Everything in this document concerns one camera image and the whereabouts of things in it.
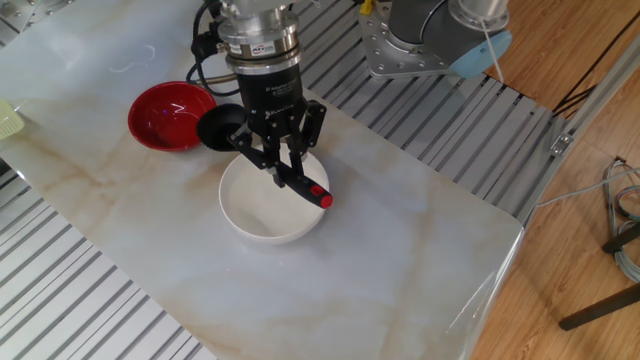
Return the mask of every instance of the robotic arm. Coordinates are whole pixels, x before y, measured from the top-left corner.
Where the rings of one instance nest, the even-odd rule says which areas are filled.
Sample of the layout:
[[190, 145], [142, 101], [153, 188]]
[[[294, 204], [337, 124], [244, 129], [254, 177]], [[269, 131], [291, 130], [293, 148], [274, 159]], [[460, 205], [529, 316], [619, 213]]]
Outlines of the robotic arm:
[[[302, 96], [298, 17], [287, 6], [282, 0], [221, 3], [224, 20], [214, 27], [224, 42], [227, 66], [236, 74], [244, 108], [214, 109], [215, 114], [200, 120], [198, 134], [214, 150], [240, 151], [271, 173], [276, 185], [289, 186], [326, 209], [333, 203], [331, 194], [306, 177], [302, 166], [307, 149], [318, 141], [326, 108]], [[260, 137], [261, 150], [252, 146], [252, 134]], [[280, 159], [283, 138], [291, 166]]]
[[[333, 198], [304, 175], [302, 166], [308, 148], [318, 141], [326, 108], [302, 95], [298, 17], [288, 11], [290, 1], [205, 1], [198, 14], [209, 8], [216, 19], [206, 35], [214, 51], [207, 52], [206, 46], [196, 43], [200, 35], [195, 26], [192, 50], [196, 62], [215, 53], [215, 45], [223, 44], [244, 108], [217, 107], [200, 120], [198, 135], [214, 150], [240, 151], [256, 167], [271, 173], [276, 185], [289, 186], [326, 209]], [[394, 0], [393, 9], [390, 4], [376, 3], [372, 13], [361, 14], [360, 18], [365, 47], [375, 49], [367, 51], [367, 60], [378, 77], [451, 72], [475, 76], [492, 63], [485, 49], [484, 31], [491, 32], [492, 39], [503, 33], [497, 46], [499, 54], [511, 42], [510, 35], [505, 37], [502, 30], [508, 20], [506, 0]], [[379, 34], [367, 33], [372, 29]], [[381, 73], [379, 70], [385, 68], [381, 61], [395, 62], [398, 66], [390, 67], [399, 70]], [[202, 79], [202, 70], [198, 70]], [[252, 134], [260, 137], [261, 150], [252, 147]], [[291, 166], [280, 159], [283, 138]]]

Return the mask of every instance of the metal grating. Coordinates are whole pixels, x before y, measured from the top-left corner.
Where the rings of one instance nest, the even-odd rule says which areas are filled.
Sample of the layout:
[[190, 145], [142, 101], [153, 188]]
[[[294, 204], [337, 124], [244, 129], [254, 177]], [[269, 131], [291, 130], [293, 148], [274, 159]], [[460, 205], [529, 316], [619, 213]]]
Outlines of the metal grating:
[[0, 359], [216, 359], [12, 170], [0, 289]]

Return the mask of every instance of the marble table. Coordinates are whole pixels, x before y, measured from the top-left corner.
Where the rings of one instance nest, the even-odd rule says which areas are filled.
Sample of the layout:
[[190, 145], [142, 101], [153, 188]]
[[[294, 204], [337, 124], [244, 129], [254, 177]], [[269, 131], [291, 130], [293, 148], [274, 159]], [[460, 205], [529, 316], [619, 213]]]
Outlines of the marble table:
[[0, 157], [220, 359], [468, 358], [522, 238], [508, 214], [327, 104], [335, 205], [262, 245], [218, 204], [235, 154], [133, 139], [137, 95], [192, 63], [198, 5], [84, 0], [12, 42], [0, 97], [27, 126]]

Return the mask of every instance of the white cable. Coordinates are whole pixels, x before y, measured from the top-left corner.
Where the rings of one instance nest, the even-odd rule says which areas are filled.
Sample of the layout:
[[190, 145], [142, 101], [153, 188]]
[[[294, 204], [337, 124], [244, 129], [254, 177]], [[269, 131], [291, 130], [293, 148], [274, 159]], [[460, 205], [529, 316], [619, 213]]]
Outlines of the white cable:
[[571, 197], [571, 196], [574, 196], [574, 195], [580, 195], [580, 194], [586, 193], [588, 191], [597, 189], [599, 186], [602, 186], [604, 184], [608, 184], [608, 183], [610, 183], [611, 181], [613, 181], [615, 179], [618, 179], [618, 178], [623, 177], [625, 175], [628, 175], [628, 174], [631, 174], [631, 173], [634, 173], [634, 172], [639, 172], [639, 171], [640, 171], [640, 168], [634, 168], [634, 169], [631, 169], [631, 170], [623, 171], [620, 174], [616, 174], [616, 175], [614, 175], [612, 177], [606, 178], [606, 179], [600, 181], [599, 183], [593, 184], [593, 185], [591, 185], [591, 186], [589, 186], [587, 188], [580, 189], [580, 190], [577, 190], [577, 191], [574, 191], [574, 192], [570, 192], [568, 194], [560, 195], [557, 198], [553, 198], [553, 199], [551, 199], [549, 201], [545, 201], [543, 203], [540, 203], [540, 204], [538, 204], [537, 207], [547, 206], [547, 205], [549, 205], [551, 203], [554, 203], [554, 202], [556, 202], [558, 200], [562, 200], [564, 198], [568, 198], [568, 197]]
[[[620, 160], [616, 160], [613, 162], [613, 164], [611, 164], [611, 166], [609, 166], [609, 169], [607, 170], [607, 173], [605, 174], [605, 180], [613, 180], [614, 178], [616, 178], [615, 176], [611, 176], [611, 173], [613, 172], [613, 169], [615, 169], [617, 166], [621, 166], [624, 165], [624, 163]], [[624, 173], [628, 173], [628, 172], [633, 172], [636, 169], [631, 169], [629, 171], [625, 171], [621, 174]], [[631, 227], [631, 225], [637, 224], [635, 221], [626, 221], [624, 224], [622, 224], [620, 227], [616, 226], [616, 208], [615, 208], [615, 204], [614, 204], [614, 200], [613, 200], [613, 194], [611, 193], [611, 188], [609, 186], [609, 183], [607, 182], [604, 186], [604, 192], [605, 192], [605, 196], [607, 198], [607, 210], [609, 212], [609, 228], [611, 231], [611, 238], [613, 239], [614, 237], [616, 237], [618, 234], [622, 233], [623, 231], [627, 230], [629, 227]], [[629, 256], [627, 255], [627, 253], [624, 251], [624, 247], [622, 247], [620, 249], [620, 251], [616, 251], [613, 254], [613, 257], [616, 259], [616, 264], [618, 264], [618, 267], [620, 268], [620, 270], [632, 281], [635, 281], [637, 283], [640, 283], [640, 267], [638, 267], [638, 265], [636, 265], [633, 260], [631, 260], [631, 258], [629, 258]]]
[[498, 77], [500, 78], [500, 82], [504, 84], [504, 76], [502, 76], [502, 69], [500, 69], [500, 64], [498, 64], [498, 57], [496, 56], [496, 53], [493, 51], [493, 45], [491, 45], [489, 32], [487, 31], [487, 28], [484, 26], [484, 20], [480, 20], [480, 24], [482, 25], [482, 31], [484, 32], [484, 36], [487, 38], [487, 43], [489, 44], [489, 52], [491, 53], [491, 58], [493, 58], [493, 64], [496, 66], [496, 71], [498, 71]]

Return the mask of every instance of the metal bracket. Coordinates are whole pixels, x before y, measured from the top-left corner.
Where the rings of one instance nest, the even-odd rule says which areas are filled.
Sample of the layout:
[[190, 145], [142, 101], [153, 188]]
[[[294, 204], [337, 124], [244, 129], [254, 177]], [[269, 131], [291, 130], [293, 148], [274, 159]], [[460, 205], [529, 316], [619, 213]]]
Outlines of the metal bracket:
[[391, 3], [373, 3], [370, 15], [356, 7], [362, 31], [362, 44], [371, 76], [376, 79], [412, 78], [425, 75], [453, 74], [447, 65], [422, 45], [403, 44], [389, 31]]
[[569, 134], [560, 134], [558, 135], [558, 137], [556, 138], [556, 141], [553, 142], [553, 145], [551, 145], [551, 156], [553, 157], [563, 157], [567, 154], [567, 152], [569, 151], [569, 148], [571, 147], [571, 145], [573, 144], [573, 136], [569, 135]]

